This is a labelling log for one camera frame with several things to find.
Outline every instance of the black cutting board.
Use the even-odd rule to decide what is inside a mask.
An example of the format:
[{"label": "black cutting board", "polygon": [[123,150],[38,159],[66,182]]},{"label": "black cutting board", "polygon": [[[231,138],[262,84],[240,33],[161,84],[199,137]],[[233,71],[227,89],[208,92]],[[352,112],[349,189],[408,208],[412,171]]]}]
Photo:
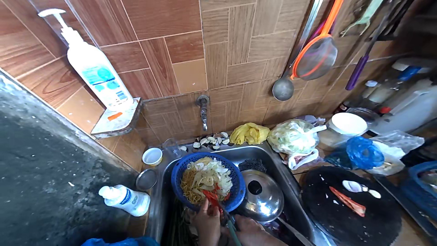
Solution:
[{"label": "black cutting board", "polygon": [[[369,192],[350,192],[343,187],[343,180],[355,181],[376,190],[381,199]],[[329,186],[365,206],[365,217],[344,205]],[[400,209],[394,198],[379,184],[341,167],[320,167],[309,171],[302,187],[302,200],[312,218],[341,245],[389,246],[401,230]]]}]

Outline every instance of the faucet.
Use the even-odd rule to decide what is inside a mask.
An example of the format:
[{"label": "faucet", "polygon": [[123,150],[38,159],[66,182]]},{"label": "faucet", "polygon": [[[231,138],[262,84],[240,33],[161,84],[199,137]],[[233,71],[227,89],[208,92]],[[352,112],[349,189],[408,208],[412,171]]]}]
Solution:
[{"label": "faucet", "polygon": [[196,104],[200,107],[200,119],[202,120],[202,129],[203,131],[206,131],[208,130],[206,112],[208,111],[207,106],[209,104],[209,97],[207,95],[200,95],[196,99]]}]

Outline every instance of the small white bowl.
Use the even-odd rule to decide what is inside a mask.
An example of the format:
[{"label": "small white bowl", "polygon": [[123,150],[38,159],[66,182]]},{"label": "small white bowl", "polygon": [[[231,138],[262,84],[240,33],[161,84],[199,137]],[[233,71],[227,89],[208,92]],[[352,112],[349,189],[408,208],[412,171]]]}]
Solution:
[{"label": "small white bowl", "polygon": [[163,160],[163,152],[158,148],[150,148],[142,154],[142,162],[156,166]]}]

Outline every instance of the yellow plastic bag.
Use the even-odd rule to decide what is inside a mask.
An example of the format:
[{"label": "yellow plastic bag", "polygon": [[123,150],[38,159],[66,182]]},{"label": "yellow plastic bag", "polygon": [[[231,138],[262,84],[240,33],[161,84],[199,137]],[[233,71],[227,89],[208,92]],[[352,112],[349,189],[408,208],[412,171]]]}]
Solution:
[{"label": "yellow plastic bag", "polygon": [[259,126],[255,123],[246,123],[241,125],[232,132],[229,141],[233,144],[260,144],[267,139],[270,129]]}]

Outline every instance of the blue basket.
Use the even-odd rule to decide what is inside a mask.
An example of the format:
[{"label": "blue basket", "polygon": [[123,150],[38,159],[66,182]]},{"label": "blue basket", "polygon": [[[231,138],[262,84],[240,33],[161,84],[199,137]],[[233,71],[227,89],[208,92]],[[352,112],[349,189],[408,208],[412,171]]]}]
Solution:
[{"label": "blue basket", "polygon": [[236,209],[243,201],[244,195],[246,194],[246,184],[244,183],[244,178],[241,172],[238,170],[231,161],[228,159],[213,153],[196,153],[189,154],[180,159],[176,165],[173,167],[171,173],[171,186],[176,194],[177,198],[184,203],[187,207],[194,211],[199,211],[200,206],[192,204],[185,196],[182,188],[180,187],[180,182],[182,180],[182,174],[187,169],[187,165],[190,162],[196,162],[198,159],[204,157],[216,158],[217,161],[221,161],[225,168],[231,171],[229,175],[232,179],[232,188],[230,190],[230,196],[227,201],[223,201],[223,206],[225,206],[226,211],[230,212]]},{"label": "blue basket", "polygon": [[437,169],[437,161],[424,162],[409,169],[409,178],[401,184],[404,194],[419,208],[437,220],[437,193],[419,179],[419,174],[431,169]]}]

